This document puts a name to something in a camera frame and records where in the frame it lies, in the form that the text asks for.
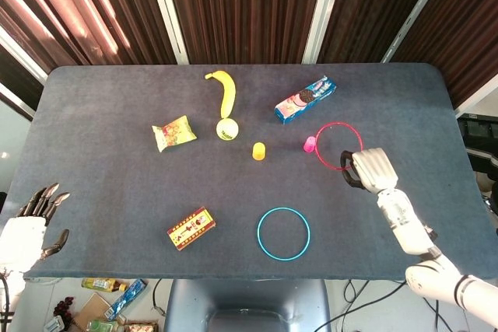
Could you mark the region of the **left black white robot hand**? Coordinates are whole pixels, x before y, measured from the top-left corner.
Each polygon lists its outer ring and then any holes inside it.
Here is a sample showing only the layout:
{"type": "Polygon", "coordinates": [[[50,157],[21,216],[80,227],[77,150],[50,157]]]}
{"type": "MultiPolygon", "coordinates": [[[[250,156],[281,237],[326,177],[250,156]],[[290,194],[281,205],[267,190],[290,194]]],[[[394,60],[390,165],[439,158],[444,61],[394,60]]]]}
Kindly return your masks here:
{"type": "Polygon", "coordinates": [[[58,253],[65,246],[70,231],[61,232],[55,243],[44,247],[44,237],[55,212],[70,193],[54,193],[60,184],[53,183],[36,191],[10,218],[1,233],[1,274],[24,274],[39,261],[58,253]]]}

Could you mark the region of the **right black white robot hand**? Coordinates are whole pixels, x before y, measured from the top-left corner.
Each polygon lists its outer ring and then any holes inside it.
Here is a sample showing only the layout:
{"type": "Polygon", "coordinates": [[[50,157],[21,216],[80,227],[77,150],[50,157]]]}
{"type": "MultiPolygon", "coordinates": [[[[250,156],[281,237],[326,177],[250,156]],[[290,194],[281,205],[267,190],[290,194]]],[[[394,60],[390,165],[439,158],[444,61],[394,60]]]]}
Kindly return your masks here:
{"type": "Polygon", "coordinates": [[[398,176],[381,148],[343,151],[340,166],[350,187],[368,190],[372,194],[396,188],[398,176]]]}

